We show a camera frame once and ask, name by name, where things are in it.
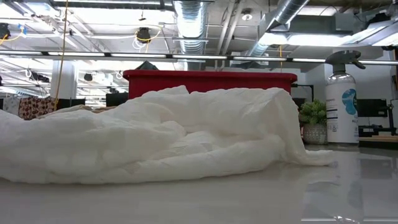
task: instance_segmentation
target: spray bottle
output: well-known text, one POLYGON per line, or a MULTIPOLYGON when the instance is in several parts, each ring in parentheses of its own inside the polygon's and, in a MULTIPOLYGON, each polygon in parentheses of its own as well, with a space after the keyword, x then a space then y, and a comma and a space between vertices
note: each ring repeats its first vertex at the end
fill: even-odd
POLYGON ((361 52, 343 50, 331 54, 326 63, 333 66, 333 74, 326 79, 326 117, 329 144, 357 145, 358 112, 356 111, 355 79, 346 73, 346 64, 360 69, 361 52))

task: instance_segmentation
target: silver duct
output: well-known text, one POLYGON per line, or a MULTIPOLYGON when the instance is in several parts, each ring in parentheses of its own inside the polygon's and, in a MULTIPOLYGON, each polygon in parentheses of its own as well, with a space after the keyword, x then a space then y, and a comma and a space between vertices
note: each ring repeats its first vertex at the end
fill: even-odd
MULTIPOLYGON (((284 24, 288 24, 301 11, 301 9, 309 2, 309 0, 280 0, 277 9, 272 12, 274 17, 270 22, 266 23, 265 32, 284 24)), ((247 56, 260 57, 269 47, 261 44, 261 38, 247 52, 247 56)))
MULTIPOLYGON (((177 13, 177 27, 180 37, 202 39, 205 37, 206 2, 175 1, 174 8, 177 13)), ((180 46, 183 54, 204 53, 205 43, 199 40, 182 40, 180 46)), ((187 62, 187 70, 200 70, 200 63, 187 62)))

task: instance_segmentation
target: red plastic container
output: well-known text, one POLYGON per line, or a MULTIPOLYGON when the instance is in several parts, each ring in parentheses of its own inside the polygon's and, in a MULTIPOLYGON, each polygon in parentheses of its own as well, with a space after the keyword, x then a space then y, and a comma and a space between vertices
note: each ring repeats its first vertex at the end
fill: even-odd
POLYGON ((126 70, 123 77, 129 80, 129 99, 148 91, 185 85, 189 92, 206 92, 230 88, 278 87, 290 92, 290 84, 297 81, 292 73, 203 72, 126 70))

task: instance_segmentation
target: bottle label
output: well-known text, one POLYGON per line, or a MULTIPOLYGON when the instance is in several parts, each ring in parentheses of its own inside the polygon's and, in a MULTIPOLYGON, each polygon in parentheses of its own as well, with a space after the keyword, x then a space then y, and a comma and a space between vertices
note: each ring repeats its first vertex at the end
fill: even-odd
POLYGON ((328 142, 358 143, 355 83, 326 86, 328 142))

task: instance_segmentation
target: white fabric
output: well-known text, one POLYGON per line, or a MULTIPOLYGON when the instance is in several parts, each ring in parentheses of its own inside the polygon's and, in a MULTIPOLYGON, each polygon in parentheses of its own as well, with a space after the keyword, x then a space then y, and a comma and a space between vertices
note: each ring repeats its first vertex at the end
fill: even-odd
POLYGON ((306 151, 298 112, 281 89, 150 92, 109 111, 24 121, 0 112, 0 177, 30 183, 136 183, 322 166, 306 151))
POLYGON ((3 100, 2 109, 5 112, 18 115, 19 114, 19 103, 21 99, 16 96, 10 96, 3 100))

